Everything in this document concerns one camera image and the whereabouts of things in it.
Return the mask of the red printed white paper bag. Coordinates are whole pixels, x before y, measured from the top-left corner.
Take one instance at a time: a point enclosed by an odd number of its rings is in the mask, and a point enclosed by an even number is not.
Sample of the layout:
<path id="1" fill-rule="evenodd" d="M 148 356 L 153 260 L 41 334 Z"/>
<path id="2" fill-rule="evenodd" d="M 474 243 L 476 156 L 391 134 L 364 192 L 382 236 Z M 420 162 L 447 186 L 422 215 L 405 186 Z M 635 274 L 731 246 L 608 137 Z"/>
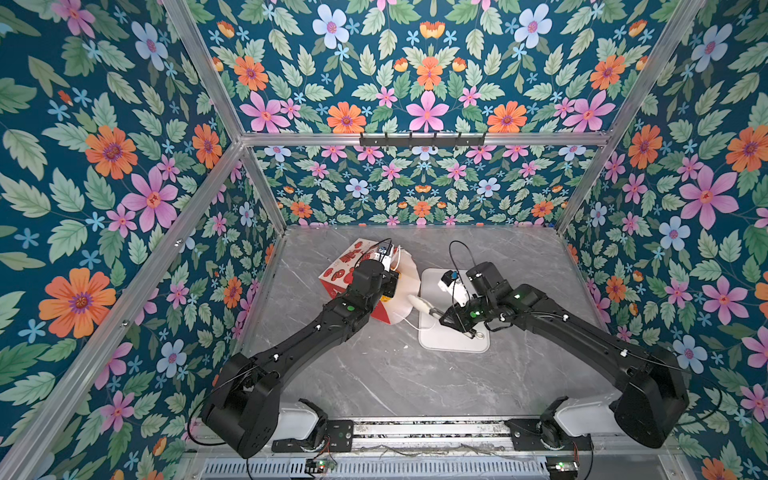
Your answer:
<path id="1" fill-rule="evenodd" d="M 399 249 L 398 258 L 393 262 L 391 269 L 399 273 L 396 293 L 393 298 L 369 298 L 369 254 L 376 245 L 387 242 Z M 413 306 L 408 301 L 408 295 L 417 295 L 421 287 L 421 278 L 412 255 L 403 247 L 395 245 L 390 238 L 377 241 L 364 238 L 355 240 L 323 269 L 318 279 L 331 298 L 350 294 L 354 299 L 359 299 L 372 308 L 373 319 L 390 325 L 400 323 L 410 315 Z"/>

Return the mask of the steel tongs with white tips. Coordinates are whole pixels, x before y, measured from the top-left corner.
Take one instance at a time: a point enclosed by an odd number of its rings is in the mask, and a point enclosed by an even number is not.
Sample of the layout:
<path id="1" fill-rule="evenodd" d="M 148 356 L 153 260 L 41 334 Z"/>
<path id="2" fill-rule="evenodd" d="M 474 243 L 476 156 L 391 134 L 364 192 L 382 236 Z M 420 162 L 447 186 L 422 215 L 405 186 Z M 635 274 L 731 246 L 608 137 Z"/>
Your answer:
<path id="1" fill-rule="evenodd" d="M 443 311 L 435 307 L 432 303 L 428 302 L 422 297 L 409 294 L 408 301 L 418 312 L 434 318 L 440 325 L 444 327 L 456 330 L 455 325 L 461 326 L 460 322 L 452 314 L 449 314 L 447 311 Z M 477 331 L 474 327 L 470 328 L 469 330 L 461 330 L 461 333 L 471 339 L 485 338 L 485 334 Z"/>

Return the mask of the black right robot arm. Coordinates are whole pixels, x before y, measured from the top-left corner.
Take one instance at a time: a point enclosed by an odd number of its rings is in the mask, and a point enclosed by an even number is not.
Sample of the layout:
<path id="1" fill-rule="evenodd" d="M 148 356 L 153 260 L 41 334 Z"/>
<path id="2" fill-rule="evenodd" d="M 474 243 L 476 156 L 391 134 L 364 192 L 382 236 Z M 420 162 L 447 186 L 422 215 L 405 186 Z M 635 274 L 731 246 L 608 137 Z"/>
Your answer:
<path id="1" fill-rule="evenodd" d="M 641 446 L 663 446 L 685 413 L 689 396 L 674 354 L 611 336 L 560 306 L 544 291 L 512 286 L 491 262 L 465 273 L 449 270 L 438 282 L 449 294 L 446 308 L 429 307 L 440 324 L 468 337 L 479 324 L 488 332 L 511 327 L 561 347 L 608 381 L 611 394 L 576 399 L 562 396 L 540 415 L 535 434 L 559 449 L 570 438 L 624 434 Z"/>

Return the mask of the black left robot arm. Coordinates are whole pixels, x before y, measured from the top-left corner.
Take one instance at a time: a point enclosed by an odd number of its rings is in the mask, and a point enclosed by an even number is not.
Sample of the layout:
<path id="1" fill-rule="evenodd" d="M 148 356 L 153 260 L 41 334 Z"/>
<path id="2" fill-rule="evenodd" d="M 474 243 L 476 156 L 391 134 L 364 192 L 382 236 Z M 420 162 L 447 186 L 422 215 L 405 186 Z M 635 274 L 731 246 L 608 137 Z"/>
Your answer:
<path id="1" fill-rule="evenodd" d="M 200 418 L 243 458 L 260 452 L 279 432 L 281 395 L 293 377 L 327 351 L 357 334 L 384 296 L 395 293 L 399 273 L 364 260 L 344 292 L 327 302 L 301 330 L 251 357 L 228 359 L 207 396 Z"/>

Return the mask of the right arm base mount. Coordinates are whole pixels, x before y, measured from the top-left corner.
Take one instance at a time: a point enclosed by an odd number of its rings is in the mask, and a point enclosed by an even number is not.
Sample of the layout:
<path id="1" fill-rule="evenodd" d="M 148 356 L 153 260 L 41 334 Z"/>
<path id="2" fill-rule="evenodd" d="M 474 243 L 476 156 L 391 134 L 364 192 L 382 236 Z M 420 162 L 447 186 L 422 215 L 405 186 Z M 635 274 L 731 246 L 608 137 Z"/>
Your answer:
<path id="1" fill-rule="evenodd" d="M 537 418 L 514 417 L 503 424 L 510 430 L 510 438 L 516 451 L 565 451 L 567 449 L 590 451 L 593 447 L 589 435 L 571 436 L 555 420 L 555 411 L 567 396 L 556 398 Z"/>

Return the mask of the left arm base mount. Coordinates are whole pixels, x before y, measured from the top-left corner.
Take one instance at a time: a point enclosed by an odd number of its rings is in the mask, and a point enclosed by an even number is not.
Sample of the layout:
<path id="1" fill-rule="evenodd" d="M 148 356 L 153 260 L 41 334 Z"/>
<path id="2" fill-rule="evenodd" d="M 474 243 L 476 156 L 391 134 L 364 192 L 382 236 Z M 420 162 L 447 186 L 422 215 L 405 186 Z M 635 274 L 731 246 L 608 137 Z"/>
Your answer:
<path id="1" fill-rule="evenodd" d="M 268 441 L 275 453 L 346 453 L 352 450 L 355 423 L 330 419 L 319 406 L 306 399 L 281 403 L 277 428 Z"/>

